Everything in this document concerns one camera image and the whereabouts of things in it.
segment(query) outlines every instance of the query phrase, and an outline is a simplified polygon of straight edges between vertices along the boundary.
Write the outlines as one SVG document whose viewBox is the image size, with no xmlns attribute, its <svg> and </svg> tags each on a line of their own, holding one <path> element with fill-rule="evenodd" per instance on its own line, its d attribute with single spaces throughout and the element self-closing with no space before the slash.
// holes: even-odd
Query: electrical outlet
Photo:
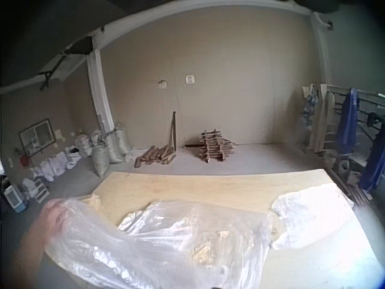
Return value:
<svg viewBox="0 0 385 289">
<path fill-rule="evenodd" d="M 193 84 L 193 83 L 195 83 L 194 75 L 187 75 L 187 76 L 186 76 L 186 83 L 187 83 L 187 84 Z"/>
<path fill-rule="evenodd" d="M 158 84 L 159 84 L 160 89 L 166 89 L 167 88 L 167 81 L 166 80 L 160 80 L 160 82 L 158 82 Z"/>
</svg>

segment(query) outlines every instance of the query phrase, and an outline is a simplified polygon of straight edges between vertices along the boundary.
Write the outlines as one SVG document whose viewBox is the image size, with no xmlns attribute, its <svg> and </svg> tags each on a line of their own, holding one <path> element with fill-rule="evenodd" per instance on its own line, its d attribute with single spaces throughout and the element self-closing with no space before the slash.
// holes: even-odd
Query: wall socket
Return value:
<svg viewBox="0 0 385 289">
<path fill-rule="evenodd" d="M 195 83 L 194 75 L 187 75 L 187 76 L 186 76 L 186 83 L 187 83 L 187 84 L 193 84 L 193 83 Z"/>
</svg>

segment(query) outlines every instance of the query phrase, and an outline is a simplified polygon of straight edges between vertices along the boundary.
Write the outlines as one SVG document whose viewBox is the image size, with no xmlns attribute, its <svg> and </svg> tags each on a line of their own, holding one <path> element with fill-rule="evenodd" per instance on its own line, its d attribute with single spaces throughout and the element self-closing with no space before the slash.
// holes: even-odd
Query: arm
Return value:
<svg viewBox="0 0 385 289">
<path fill-rule="evenodd" d="M 31 288 L 43 258 L 45 246 L 61 231 L 64 208 L 52 200 L 20 241 L 11 272 L 13 288 Z"/>
</svg>

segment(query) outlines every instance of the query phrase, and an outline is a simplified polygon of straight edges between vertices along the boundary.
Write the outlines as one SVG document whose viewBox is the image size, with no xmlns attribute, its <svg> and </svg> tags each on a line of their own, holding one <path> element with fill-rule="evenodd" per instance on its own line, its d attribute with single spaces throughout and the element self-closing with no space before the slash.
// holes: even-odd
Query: sack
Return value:
<svg viewBox="0 0 385 289">
<path fill-rule="evenodd" d="M 115 127 L 115 131 L 119 151 L 122 155 L 127 155 L 130 151 L 130 147 L 127 143 L 126 129 L 124 126 L 118 123 Z"/>
<path fill-rule="evenodd" d="M 111 164 L 121 163 L 123 161 L 122 155 L 120 154 L 115 131 L 111 131 L 106 135 L 106 144 L 108 148 L 109 161 Z"/>
<path fill-rule="evenodd" d="M 97 175 L 103 177 L 109 169 L 109 156 L 105 144 L 99 144 L 94 147 L 92 151 L 92 160 Z"/>
</svg>

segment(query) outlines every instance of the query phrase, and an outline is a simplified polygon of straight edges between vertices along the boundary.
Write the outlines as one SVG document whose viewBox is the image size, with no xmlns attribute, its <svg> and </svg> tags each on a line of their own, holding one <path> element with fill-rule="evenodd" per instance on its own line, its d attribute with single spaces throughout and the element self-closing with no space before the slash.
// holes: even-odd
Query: beige wall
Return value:
<svg viewBox="0 0 385 289">
<path fill-rule="evenodd" d="M 176 14 L 101 54 L 112 116 L 136 147 L 164 145 L 174 110 L 180 145 L 214 128 L 236 143 L 283 141 L 302 85 L 320 77 L 309 18 L 265 8 Z M 190 74 L 193 85 L 185 83 Z M 158 88 L 162 79 L 167 89 Z"/>
<path fill-rule="evenodd" d="M 41 85 L 39 83 L 1 95 L 1 160 L 13 183 L 20 183 L 29 175 L 29 171 L 21 166 L 19 157 L 14 154 L 15 148 L 22 150 L 19 138 L 21 130 L 49 118 L 52 129 L 60 129 L 66 139 L 57 140 L 57 148 L 52 144 L 35 154 L 30 161 L 32 164 L 39 164 L 74 143 L 74 137 L 70 135 L 74 128 L 63 83 L 50 81 L 49 88 L 42 92 L 39 90 Z M 8 158 L 12 159 L 13 168 Z"/>
<path fill-rule="evenodd" d="M 79 66 L 64 82 L 73 126 L 77 133 L 90 135 L 99 128 L 88 81 L 87 64 Z"/>
</svg>

